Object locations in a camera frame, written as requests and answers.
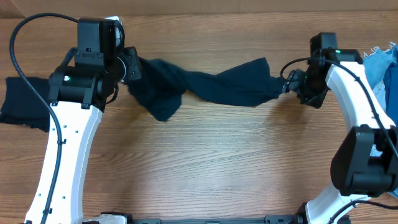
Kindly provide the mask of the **dark navy t-shirt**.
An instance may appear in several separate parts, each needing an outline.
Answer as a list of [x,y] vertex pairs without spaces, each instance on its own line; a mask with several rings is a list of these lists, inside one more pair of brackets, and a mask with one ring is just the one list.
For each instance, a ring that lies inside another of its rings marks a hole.
[[167,121],[182,104],[186,91],[212,103],[258,106],[278,98],[285,81],[270,76],[259,58],[217,75],[186,71],[161,59],[140,59],[142,76],[127,83],[129,92],[158,121]]

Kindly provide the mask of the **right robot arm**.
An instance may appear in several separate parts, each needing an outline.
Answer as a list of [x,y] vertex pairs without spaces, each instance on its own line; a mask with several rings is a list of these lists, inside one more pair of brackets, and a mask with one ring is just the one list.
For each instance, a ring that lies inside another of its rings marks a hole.
[[267,216],[266,223],[350,223],[348,212],[397,188],[397,127],[381,108],[355,49],[338,48],[336,35],[321,32],[310,39],[305,71],[292,70],[283,92],[293,91],[301,104],[320,108],[331,91],[348,130],[330,166],[331,182],[295,215]]

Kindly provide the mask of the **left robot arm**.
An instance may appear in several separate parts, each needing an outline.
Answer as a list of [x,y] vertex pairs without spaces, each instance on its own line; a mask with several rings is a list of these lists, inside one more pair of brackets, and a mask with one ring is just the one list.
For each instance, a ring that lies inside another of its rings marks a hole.
[[105,106],[119,83],[141,78],[134,47],[125,47],[119,17],[80,18],[77,46],[49,77],[49,138],[39,184],[25,222],[132,223],[132,215],[83,215],[83,188],[90,149]]

